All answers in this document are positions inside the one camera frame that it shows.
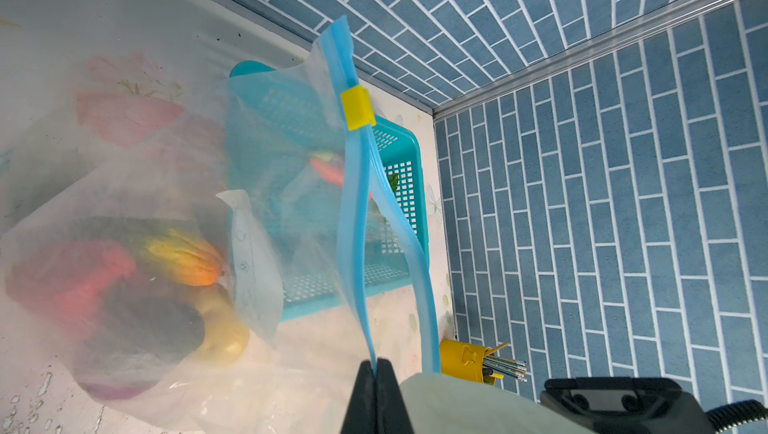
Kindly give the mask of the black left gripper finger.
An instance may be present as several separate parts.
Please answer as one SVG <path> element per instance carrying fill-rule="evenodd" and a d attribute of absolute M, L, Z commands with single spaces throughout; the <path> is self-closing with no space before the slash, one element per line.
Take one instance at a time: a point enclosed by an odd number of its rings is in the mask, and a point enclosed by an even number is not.
<path fill-rule="evenodd" d="M 391 362 L 363 361 L 355 379 L 341 434 L 413 434 Z"/>

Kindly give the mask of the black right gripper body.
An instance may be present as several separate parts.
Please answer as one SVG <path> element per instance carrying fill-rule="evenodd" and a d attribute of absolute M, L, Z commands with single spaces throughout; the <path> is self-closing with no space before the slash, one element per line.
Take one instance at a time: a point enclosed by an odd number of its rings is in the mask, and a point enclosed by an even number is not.
<path fill-rule="evenodd" d="M 712 433 L 696 398 L 666 378 L 550 379 L 540 403 L 594 433 Z"/>

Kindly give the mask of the yellow potato toy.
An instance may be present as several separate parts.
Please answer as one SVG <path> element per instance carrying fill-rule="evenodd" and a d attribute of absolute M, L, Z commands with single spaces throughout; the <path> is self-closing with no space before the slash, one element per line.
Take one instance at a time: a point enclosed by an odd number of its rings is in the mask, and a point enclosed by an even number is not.
<path fill-rule="evenodd" d="M 201 315 L 204 339 L 193 358 L 225 366 L 237 361 L 246 350 L 250 329 L 241 322 L 227 290 L 220 284 L 189 287 L 187 299 Z"/>

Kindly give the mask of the clear zip top bag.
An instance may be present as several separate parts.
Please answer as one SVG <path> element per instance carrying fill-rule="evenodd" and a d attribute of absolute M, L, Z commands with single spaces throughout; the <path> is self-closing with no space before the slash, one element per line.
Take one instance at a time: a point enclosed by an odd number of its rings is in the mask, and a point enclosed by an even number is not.
<path fill-rule="evenodd" d="M 410 426 L 369 296 L 412 286 L 440 370 L 422 188 L 346 18 L 301 64 L 238 64 L 180 104 L 104 60 L 1 157 L 3 325 L 91 399 L 168 430 Z"/>

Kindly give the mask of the orange carrot toy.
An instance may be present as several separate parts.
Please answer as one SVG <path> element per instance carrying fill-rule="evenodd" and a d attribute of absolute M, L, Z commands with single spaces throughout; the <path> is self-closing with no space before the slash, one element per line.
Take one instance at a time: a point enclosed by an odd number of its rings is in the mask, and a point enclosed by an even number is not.
<path fill-rule="evenodd" d="M 322 157 L 312 155 L 310 167 L 325 182 L 342 187 L 344 185 L 343 163 L 334 160 L 325 160 Z"/>

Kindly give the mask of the black avocado toy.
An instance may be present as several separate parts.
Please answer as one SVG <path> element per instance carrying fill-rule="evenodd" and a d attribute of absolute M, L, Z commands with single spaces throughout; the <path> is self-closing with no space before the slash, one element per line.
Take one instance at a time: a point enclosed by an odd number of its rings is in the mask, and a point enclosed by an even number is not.
<path fill-rule="evenodd" d="M 89 378 L 159 376 L 201 347 L 201 314 L 191 305 L 156 296 L 110 303 L 76 351 L 75 371 Z"/>

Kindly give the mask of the teal plastic basket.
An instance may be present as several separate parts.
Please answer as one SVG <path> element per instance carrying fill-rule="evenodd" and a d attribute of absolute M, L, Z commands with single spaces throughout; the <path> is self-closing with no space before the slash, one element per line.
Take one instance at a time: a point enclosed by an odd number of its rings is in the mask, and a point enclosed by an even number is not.
<path fill-rule="evenodd" d="M 424 254 L 429 254 L 427 214 L 424 197 L 421 153 L 416 136 L 395 122 L 377 116 L 373 133 L 386 177 L 403 215 L 413 229 Z M 313 154 L 325 160 L 336 160 L 333 156 Z M 317 188 L 322 184 L 333 185 L 322 180 L 309 164 L 297 171 L 285 185 L 288 199 L 292 199 L 306 188 Z M 389 222 L 378 213 L 374 202 L 369 203 L 367 239 L 373 247 L 367 251 L 364 271 L 365 295 L 376 296 L 399 289 L 411 283 L 406 272 L 406 262 L 397 236 Z M 284 308 L 282 319 L 289 321 L 339 306 L 341 298 L 333 293 L 331 278 L 315 273 L 291 275 L 284 282 Z"/>

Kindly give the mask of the yellow green corn toy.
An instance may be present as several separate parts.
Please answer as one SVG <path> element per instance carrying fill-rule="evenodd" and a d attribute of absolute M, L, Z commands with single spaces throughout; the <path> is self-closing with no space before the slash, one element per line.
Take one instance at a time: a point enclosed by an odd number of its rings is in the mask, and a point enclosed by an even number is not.
<path fill-rule="evenodd" d="M 193 287 L 215 284 L 223 270 L 220 251 L 198 231 L 171 221 L 97 217 L 88 233 L 121 244 L 139 270 Z"/>

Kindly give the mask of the purple onion toy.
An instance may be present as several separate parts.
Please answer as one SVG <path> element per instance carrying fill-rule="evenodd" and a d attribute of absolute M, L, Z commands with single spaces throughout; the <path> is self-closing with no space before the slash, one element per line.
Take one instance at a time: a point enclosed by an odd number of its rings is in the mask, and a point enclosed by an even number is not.
<path fill-rule="evenodd" d="M 115 379 L 75 377 L 75 381 L 87 394 L 96 400 L 114 401 L 132 399 L 156 386 L 155 379 Z"/>

